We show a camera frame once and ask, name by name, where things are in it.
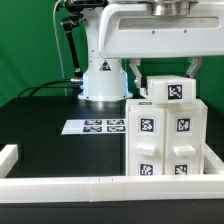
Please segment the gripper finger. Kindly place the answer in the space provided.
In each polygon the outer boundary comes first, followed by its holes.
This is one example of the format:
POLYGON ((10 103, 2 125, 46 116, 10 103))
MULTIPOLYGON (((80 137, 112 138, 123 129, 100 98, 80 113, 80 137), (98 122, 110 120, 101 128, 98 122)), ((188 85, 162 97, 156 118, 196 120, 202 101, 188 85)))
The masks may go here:
POLYGON ((136 87, 137 88, 145 88, 147 85, 147 79, 141 74, 140 70, 138 69, 140 64, 141 64, 141 60, 139 58, 131 59, 129 66, 135 75, 134 83, 135 83, 136 87))
POLYGON ((202 65, 202 58, 201 57, 191 57, 189 59, 189 63, 190 63, 190 65, 186 71, 186 75, 189 78, 193 78, 202 65))

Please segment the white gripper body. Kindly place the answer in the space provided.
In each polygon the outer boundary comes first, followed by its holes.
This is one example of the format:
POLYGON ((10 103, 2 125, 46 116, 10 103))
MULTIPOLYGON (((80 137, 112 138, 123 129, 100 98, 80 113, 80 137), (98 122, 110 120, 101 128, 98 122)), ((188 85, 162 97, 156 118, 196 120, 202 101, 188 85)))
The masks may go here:
POLYGON ((104 58, 224 55, 224 0, 177 0, 182 12, 154 0, 110 0, 100 17, 104 58))

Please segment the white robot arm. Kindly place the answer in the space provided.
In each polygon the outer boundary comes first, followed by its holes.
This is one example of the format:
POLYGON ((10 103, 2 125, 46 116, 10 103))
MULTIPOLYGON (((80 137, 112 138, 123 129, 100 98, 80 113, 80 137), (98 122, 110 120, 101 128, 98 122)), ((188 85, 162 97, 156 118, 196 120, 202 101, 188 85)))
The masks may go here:
POLYGON ((89 66, 81 97, 129 98, 121 61, 224 55, 224 0, 64 0, 87 31, 89 66))

